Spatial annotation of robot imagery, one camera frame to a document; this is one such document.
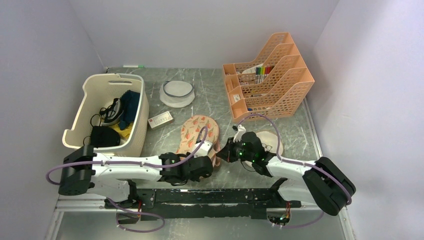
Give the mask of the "floral pink laundry bag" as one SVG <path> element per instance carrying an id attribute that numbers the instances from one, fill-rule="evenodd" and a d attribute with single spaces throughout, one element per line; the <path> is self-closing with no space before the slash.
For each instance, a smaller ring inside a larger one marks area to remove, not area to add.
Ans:
<path id="1" fill-rule="evenodd" d="M 220 129 L 217 122 L 205 115 L 194 115 L 183 123 L 180 136 L 181 141 L 176 151 L 177 154 L 186 154 L 194 150 L 197 141 L 201 141 L 205 132 L 203 131 L 199 137 L 199 133 L 203 127 L 207 127 L 207 134 L 204 145 L 210 144 L 211 149 L 208 152 L 208 156 L 211 159 L 214 167 L 221 165 L 221 159 L 216 156 L 217 152 L 221 150 L 219 135 Z"/>

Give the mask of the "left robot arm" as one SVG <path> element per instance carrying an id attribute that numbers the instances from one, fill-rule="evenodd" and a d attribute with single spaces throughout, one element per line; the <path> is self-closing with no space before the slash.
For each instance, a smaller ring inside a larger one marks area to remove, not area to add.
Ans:
<path id="1" fill-rule="evenodd" d="M 213 163 L 205 156 L 172 152 L 149 157 L 122 157 L 95 153 L 83 146 L 63 160 L 58 193 L 78 196 L 85 193 L 104 196 L 126 208 L 139 200 L 134 179 L 166 182 L 172 186 L 199 182 L 213 173 Z"/>

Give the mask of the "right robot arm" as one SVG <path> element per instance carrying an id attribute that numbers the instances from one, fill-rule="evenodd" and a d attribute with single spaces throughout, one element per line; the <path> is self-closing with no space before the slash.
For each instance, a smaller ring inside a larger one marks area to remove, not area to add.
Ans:
<path id="1" fill-rule="evenodd" d="M 348 205 L 356 186 L 329 158 L 285 162 L 280 156 L 282 146 L 274 133 L 249 131 L 228 138 L 216 155 L 228 163 L 249 162 L 260 175 L 282 178 L 269 197 L 275 207 L 282 207 L 288 201 L 306 202 L 336 216 Z"/>

